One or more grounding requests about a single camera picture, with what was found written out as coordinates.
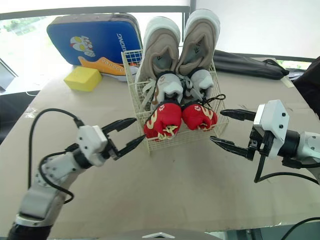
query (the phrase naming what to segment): sneaker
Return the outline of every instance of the sneaker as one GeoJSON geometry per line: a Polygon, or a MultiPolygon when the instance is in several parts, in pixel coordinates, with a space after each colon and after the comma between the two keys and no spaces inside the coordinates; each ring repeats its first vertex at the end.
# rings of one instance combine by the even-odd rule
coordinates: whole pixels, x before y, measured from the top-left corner
{"type": "Polygon", "coordinates": [[[143,131],[148,139],[156,141],[174,137],[180,126],[182,112],[176,101],[166,100],[160,104],[144,124],[143,131]]]}
{"type": "Polygon", "coordinates": [[[182,107],[182,119],[190,130],[208,131],[218,122],[217,114],[197,101],[182,107]]]}
{"type": "Polygon", "coordinates": [[[192,88],[196,91],[195,94],[192,94],[194,99],[198,99],[200,95],[204,97],[211,95],[214,84],[209,68],[219,33],[219,18],[208,9],[195,10],[188,18],[182,53],[175,68],[178,74],[189,78],[190,82],[186,83],[189,85],[186,99],[191,98],[190,90],[192,88]]]}
{"type": "Polygon", "coordinates": [[[157,16],[151,19],[146,27],[143,39],[142,60],[135,77],[135,89],[138,95],[143,94],[140,112],[154,111],[163,100],[182,99],[182,86],[175,76],[175,69],[179,60],[180,30],[169,18],[157,16]],[[162,85],[158,85],[160,77],[165,78],[162,85]]]}

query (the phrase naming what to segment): white wall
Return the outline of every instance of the white wall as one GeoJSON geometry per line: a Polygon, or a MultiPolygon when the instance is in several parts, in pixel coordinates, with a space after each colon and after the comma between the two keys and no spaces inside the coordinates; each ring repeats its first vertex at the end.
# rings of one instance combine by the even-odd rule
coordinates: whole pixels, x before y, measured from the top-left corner
{"type": "Polygon", "coordinates": [[[320,56],[320,0],[196,0],[196,8],[219,16],[218,50],[320,56]]]}

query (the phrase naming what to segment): yellow sponge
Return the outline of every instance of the yellow sponge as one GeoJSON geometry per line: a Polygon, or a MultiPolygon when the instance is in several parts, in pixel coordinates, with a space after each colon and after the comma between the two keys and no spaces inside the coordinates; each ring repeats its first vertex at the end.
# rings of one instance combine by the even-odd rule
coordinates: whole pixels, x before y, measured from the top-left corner
{"type": "Polygon", "coordinates": [[[91,92],[101,81],[102,76],[97,69],[77,66],[65,79],[71,89],[91,92]]]}

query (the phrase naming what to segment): shoe insole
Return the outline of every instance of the shoe insole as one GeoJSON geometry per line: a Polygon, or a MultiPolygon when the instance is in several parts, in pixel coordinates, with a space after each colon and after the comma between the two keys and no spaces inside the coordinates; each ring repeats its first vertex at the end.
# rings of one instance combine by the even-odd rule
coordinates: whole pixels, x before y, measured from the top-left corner
{"type": "Polygon", "coordinates": [[[198,43],[192,43],[186,53],[185,60],[183,64],[189,64],[195,62],[199,58],[204,58],[207,54],[206,46],[204,44],[203,39],[201,39],[198,43]]]}
{"type": "Polygon", "coordinates": [[[154,57],[152,59],[152,63],[156,66],[154,68],[155,74],[170,70],[172,65],[172,58],[169,51],[167,50],[163,55],[154,57]]]}

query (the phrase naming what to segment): black bag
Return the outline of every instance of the black bag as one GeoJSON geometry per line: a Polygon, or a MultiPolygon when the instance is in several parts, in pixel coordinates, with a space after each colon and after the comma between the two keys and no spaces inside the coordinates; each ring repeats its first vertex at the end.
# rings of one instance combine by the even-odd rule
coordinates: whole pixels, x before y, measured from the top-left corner
{"type": "Polygon", "coordinates": [[[289,74],[276,61],[258,61],[246,56],[215,50],[213,62],[217,71],[279,80],[289,74]]]}

